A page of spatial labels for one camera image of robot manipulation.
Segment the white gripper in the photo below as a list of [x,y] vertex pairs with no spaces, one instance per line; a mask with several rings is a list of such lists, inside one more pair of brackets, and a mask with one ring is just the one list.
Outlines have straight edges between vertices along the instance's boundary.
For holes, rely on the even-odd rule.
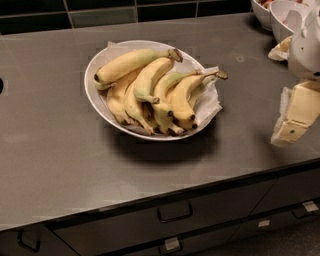
[[311,81],[320,80],[320,6],[312,8],[293,36],[272,48],[268,57],[275,61],[288,59],[291,73],[310,79],[292,89],[284,87],[281,93],[280,116],[271,143],[284,147],[297,142],[320,116],[320,83]]

